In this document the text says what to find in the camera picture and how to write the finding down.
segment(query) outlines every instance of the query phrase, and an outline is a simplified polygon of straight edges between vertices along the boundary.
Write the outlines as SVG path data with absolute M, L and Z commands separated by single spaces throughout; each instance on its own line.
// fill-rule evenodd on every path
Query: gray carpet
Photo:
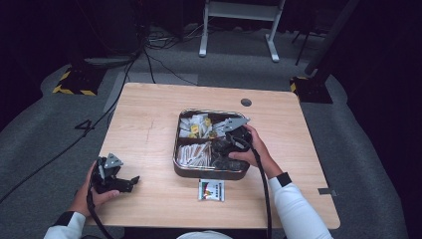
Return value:
M 199 86 L 289 91 L 289 78 L 304 75 L 315 50 L 306 49 L 296 67 L 301 40 L 292 45 L 295 35 L 277 34 L 275 44 L 281 60 L 275 64 L 263 40 L 268 32 L 216 32 L 210 35 L 208 55 L 203 59 L 198 57 L 200 39 L 148 53 L 186 80 L 197 78 Z M 317 46 L 318 41 L 310 39 L 309 46 Z M 158 62 L 151 63 L 155 76 L 170 74 Z M 0 132 L 0 196 L 76 140 L 83 132 L 74 129 L 75 125 L 97 120 L 103 114 L 123 72 L 123 68 L 108 70 L 96 97 L 52 94 L 66 68 L 46 78 L 43 98 Z M 146 77 L 149 68 L 145 56 L 130 71 L 132 80 Z M 400 199 L 370 140 L 347 107 L 341 85 L 334 77 L 326 85 L 332 105 L 301 106 L 326 179 L 338 194 L 333 200 L 341 226 L 331 231 L 333 237 L 407 238 Z M 107 118 L 0 204 L 2 238 L 43 237 L 70 205 L 87 169 L 99 155 L 106 129 Z M 108 229 L 116 238 L 122 236 L 121 228 Z M 87 226 L 85 234 L 104 238 L 95 226 Z M 282 237 L 282 231 L 275 232 L 275 238 Z

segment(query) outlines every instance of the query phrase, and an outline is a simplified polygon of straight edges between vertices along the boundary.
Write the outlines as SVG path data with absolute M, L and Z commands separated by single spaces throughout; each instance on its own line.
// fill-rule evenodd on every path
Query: person's right hand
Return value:
M 271 158 L 270 153 L 267 150 L 264 142 L 258 136 L 257 131 L 250 125 L 244 124 L 244 127 L 252 135 L 252 147 L 257 151 L 261 157 L 261 163 L 263 165 L 264 171 L 267 174 L 269 179 L 282 174 L 282 170 L 277 165 L 277 163 Z M 244 160 L 249 162 L 249 164 L 257 166 L 257 160 L 254 153 L 251 149 L 246 152 L 230 152 L 229 157 L 238 160 Z

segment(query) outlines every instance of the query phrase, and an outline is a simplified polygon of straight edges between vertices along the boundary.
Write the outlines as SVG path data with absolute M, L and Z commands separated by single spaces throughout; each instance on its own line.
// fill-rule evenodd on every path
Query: person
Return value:
M 274 203 L 282 221 L 288 239 L 325 239 L 332 238 L 325 224 L 303 197 L 301 191 L 295 186 L 287 172 L 282 169 L 270 156 L 266 145 L 260 139 L 257 131 L 250 125 L 244 127 L 252 135 L 252 146 L 261 157 L 264 172 L 267 175 L 268 183 L 274 196 Z M 245 160 L 251 165 L 257 166 L 255 155 L 252 150 L 246 152 L 230 152 L 229 157 Z M 69 209 L 63 213 L 57 222 L 48 229 L 45 239 L 57 238 L 80 238 L 86 218 L 90 216 L 87 205 L 87 193 L 90 182 L 90 175 L 94 168 L 93 164 L 88 172 L 85 183 L 78 190 L 75 199 Z M 96 210 L 106 202 L 116 198 L 119 192 L 116 190 L 98 194 L 93 189 L 93 200 Z M 215 232 L 189 232 L 178 237 L 179 239 L 189 238 L 215 238 L 228 239 L 230 237 Z

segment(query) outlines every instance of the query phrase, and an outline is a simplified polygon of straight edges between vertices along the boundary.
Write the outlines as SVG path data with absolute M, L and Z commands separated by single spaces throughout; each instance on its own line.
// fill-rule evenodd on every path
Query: stainless steel tray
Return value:
M 174 171 L 179 176 L 222 180 L 239 180 L 245 176 L 248 162 L 229 158 L 216 150 L 218 144 L 225 142 L 225 134 L 218 125 L 228 118 L 244 116 L 195 109 L 180 113 L 173 153 Z

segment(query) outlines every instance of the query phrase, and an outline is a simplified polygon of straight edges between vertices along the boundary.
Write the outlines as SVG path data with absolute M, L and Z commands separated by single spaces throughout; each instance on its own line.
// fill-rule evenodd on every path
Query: metal stand leg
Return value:
M 268 49 L 270 50 L 271 58 L 273 62 L 278 63 L 280 61 L 279 55 L 277 54 L 276 47 L 274 46 L 274 36 L 277 32 L 277 27 L 279 26 L 280 18 L 282 16 L 283 7 L 285 5 L 286 0 L 281 0 L 279 5 L 279 11 L 277 11 L 277 15 L 273 22 L 273 27 L 271 29 L 271 34 L 266 34 L 265 39 L 268 45 Z
M 209 6 L 210 6 L 210 1 L 206 0 L 205 9 L 204 9 L 204 30 L 202 32 L 201 46 L 199 47 L 199 57 L 205 57 L 207 55 Z

